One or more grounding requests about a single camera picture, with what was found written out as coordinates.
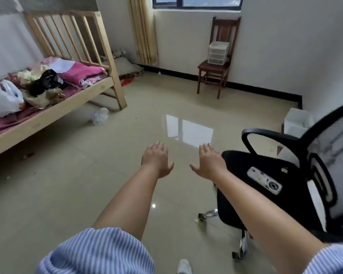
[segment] chair backrest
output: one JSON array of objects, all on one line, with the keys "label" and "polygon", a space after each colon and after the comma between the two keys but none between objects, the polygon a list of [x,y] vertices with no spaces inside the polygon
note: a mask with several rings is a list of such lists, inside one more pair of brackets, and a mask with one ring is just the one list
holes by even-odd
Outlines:
[{"label": "chair backrest", "polygon": [[319,190],[327,219],[343,225],[343,106],[334,110],[300,139],[306,148],[305,173]]},{"label": "chair backrest", "polygon": [[[235,43],[236,43],[236,39],[239,32],[240,19],[241,17],[239,17],[238,20],[216,19],[216,16],[212,18],[210,44],[212,43],[212,41],[230,42],[231,47],[228,52],[229,64],[233,56]],[[231,43],[231,33],[234,27],[235,27],[234,37],[233,37],[233,42]]]}]

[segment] beige curtain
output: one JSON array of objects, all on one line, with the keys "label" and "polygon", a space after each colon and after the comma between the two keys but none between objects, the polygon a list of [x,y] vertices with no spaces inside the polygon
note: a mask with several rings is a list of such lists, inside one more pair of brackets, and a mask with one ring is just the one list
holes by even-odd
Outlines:
[{"label": "beige curtain", "polygon": [[128,0],[137,56],[142,64],[158,63],[154,15],[151,0]]}]

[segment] white slipper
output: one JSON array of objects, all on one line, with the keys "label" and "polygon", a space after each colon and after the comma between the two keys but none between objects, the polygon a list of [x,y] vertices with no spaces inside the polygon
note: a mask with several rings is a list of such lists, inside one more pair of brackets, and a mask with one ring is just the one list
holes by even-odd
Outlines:
[{"label": "white slipper", "polygon": [[192,267],[186,259],[181,259],[178,264],[178,274],[192,274]]}]

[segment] wooden chair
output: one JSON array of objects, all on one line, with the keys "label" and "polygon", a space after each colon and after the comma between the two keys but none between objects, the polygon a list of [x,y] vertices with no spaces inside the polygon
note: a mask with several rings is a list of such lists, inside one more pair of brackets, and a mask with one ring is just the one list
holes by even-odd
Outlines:
[{"label": "wooden chair", "polygon": [[[220,98],[221,87],[225,88],[226,81],[228,80],[228,77],[229,77],[230,63],[231,63],[234,48],[235,48],[236,38],[239,32],[240,19],[241,17],[239,17],[238,20],[216,19],[216,16],[213,17],[210,44],[212,43],[212,41],[214,41],[214,34],[215,34],[216,26],[217,26],[217,34],[216,34],[215,41],[230,42],[231,32],[233,28],[235,27],[234,39],[231,45],[231,50],[228,53],[228,60],[226,61],[224,65],[209,64],[207,60],[205,60],[198,66],[199,73],[198,73],[197,94],[199,94],[199,88],[202,81],[205,84],[218,85],[219,88],[218,88],[217,99]],[[201,80],[202,71],[206,72],[206,74],[202,77],[202,80]],[[220,82],[209,81],[208,78],[218,79],[220,80]]]}]

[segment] tiled floor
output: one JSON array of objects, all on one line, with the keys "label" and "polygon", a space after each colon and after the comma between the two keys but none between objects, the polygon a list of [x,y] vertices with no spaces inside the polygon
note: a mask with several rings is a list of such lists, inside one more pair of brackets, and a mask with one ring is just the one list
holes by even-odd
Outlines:
[{"label": "tiled floor", "polygon": [[[246,150],[248,127],[280,130],[295,103],[145,73],[125,87],[128,108],[104,125],[88,120],[98,107],[86,104],[0,155],[0,273],[30,273],[59,243],[92,225],[103,207],[139,167],[147,145],[169,146],[173,172],[157,184],[143,243],[156,273],[176,273],[180,258],[195,274],[275,272],[254,242],[244,263],[234,263],[240,231],[218,218],[196,224],[199,212],[216,206],[212,183],[190,163],[197,146]],[[114,100],[97,101],[113,108]],[[275,142],[253,138],[261,154],[274,156]],[[23,159],[29,152],[35,155]]]}]

